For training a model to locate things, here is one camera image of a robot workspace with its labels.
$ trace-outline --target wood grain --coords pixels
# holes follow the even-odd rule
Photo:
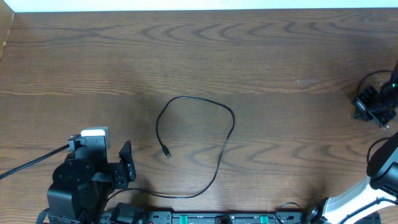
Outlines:
[[[71,134],[108,126],[110,161],[132,140],[140,186],[192,194],[211,179],[236,113],[217,180],[200,197],[125,192],[110,201],[178,210],[303,207],[362,179],[381,130],[352,119],[367,73],[398,58],[398,9],[17,14],[0,62],[0,172],[45,154]],[[381,84],[387,75],[369,79]],[[33,223],[47,208],[66,152],[0,182],[2,223]],[[382,211],[395,223],[396,208]]]

